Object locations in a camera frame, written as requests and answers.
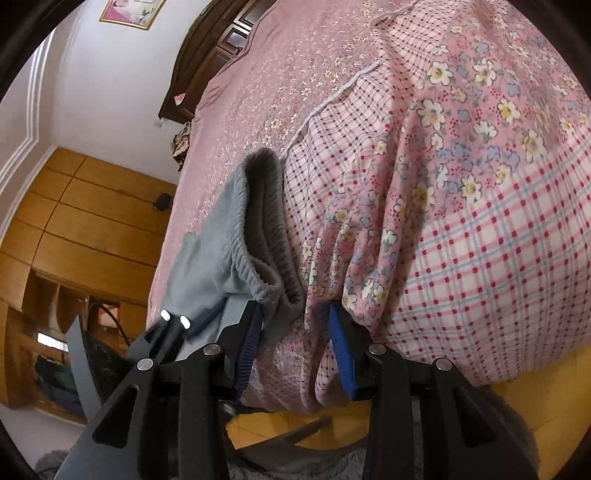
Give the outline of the grey fleece pants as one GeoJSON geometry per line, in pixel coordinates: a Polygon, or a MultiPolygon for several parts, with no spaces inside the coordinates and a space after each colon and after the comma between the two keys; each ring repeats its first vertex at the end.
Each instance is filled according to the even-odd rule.
{"type": "Polygon", "coordinates": [[[263,346],[280,342],[304,311],[283,213],[283,167],[260,149],[235,168],[201,229],[184,234],[160,310],[202,331],[236,296],[262,304],[263,346]]]}

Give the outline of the grey fluffy robe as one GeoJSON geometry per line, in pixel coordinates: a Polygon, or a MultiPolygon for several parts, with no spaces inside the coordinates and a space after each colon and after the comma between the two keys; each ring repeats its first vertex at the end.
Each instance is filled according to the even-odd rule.
{"type": "MultiPolygon", "coordinates": [[[[538,470],[540,464],[538,448],[534,435],[525,420],[493,390],[491,385],[479,387],[478,390],[499,416],[509,433],[533,465],[533,468],[538,470]]],[[[278,420],[280,419],[280,414],[287,414],[287,411],[274,414],[267,414],[266,412],[240,414],[236,420],[235,415],[229,415],[225,410],[223,410],[223,413],[228,416],[226,422],[230,423],[231,428],[236,428],[235,432],[231,433],[230,436],[228,436],[228,432],[224,431],[224,439],[229,441],[230,447],[235,447],[232,441],[238,440],[238,420],[253,420],[256,426],[262,426],[263,418],[278,420]]],[[[326,409],[322,413],[331,416],[332,423],[322,426],[318,432],[312,434],[311,440],[301,440],[301,442],[298,442],[297,448],[314,452],[329,452],[331,459],[338,457],[338,450],[356,451],[362,448],[362,443],[366,440],[365,435],[369,425],[368,402],[353,402],[347,407],[326,409]]],[[[46,453],[37,461],[33,470],[40,479],[53,479],[67,454],[68,451],[66,450],[53,450],[46,453]]]]}

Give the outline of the orange wooden wardrobe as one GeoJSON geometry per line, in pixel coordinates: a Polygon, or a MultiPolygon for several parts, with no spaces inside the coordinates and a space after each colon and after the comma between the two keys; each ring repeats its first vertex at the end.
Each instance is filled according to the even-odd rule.
{"type": "Polygon", "coordinates": [[[95,339],[124,354],[145,328],[150,286],[170,210],[153,202],[176,186],[58,148],[36,175],[1,244],[1,402],[79,414],[42,393],[38,358],[67,364],[63,341],[76,316],[95,339]]]}

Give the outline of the black wardrobe door knob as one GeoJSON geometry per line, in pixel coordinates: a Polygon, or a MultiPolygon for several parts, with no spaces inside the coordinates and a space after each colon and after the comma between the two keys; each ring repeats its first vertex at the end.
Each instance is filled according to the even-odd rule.
{"type": "Polygon", "coordinates": [[[166,211],[172,208],[173,197],[170,194],[162,193],[153,202],[153,206],[158,211],[166,211]]]}

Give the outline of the clothes pile on nightstand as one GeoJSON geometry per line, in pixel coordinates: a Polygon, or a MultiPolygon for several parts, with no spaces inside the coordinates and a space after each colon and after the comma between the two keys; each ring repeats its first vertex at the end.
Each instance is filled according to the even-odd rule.
{"type": "Polygon", "coordinates": [[[178,171],[181,171],[186,160],[187,153],[190,149],[192,122],[185,122],[181,130],[176,133],[171,142],[171,157],[178,166],[178,171]]]}

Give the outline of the pink floral bed cover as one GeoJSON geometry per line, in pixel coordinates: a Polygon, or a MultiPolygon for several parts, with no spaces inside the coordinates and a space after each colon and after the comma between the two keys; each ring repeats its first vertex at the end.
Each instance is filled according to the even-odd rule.
{"type": "Polygon", "coordinates": [[[334,300],[478,385],[589,342],[590,100],[512,3],[274,3],[195,109],[149,323],[182,240],[263,147],[283,165],[295,316],[263,343],[246,404],[341,401],[334,300]]]}

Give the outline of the dark wooden headboard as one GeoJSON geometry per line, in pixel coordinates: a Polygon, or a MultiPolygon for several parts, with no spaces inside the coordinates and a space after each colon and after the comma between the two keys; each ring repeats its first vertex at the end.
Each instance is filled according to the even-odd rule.
{"type": "Polygon", "coordinates": [[[249,33],[273,0],[217,0],[195,19],[181,44],[158,117],[183,124],[214,76],[245,49],[249,33]]]}

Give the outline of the framed wedding photo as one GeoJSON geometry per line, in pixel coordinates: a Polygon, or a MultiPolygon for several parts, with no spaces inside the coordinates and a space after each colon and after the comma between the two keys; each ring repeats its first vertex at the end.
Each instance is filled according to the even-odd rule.
{"type": "Polygon", "coordinates": [[[99,21],[148,30],[164,3],[165,0],[111,0],[99,21]]]}

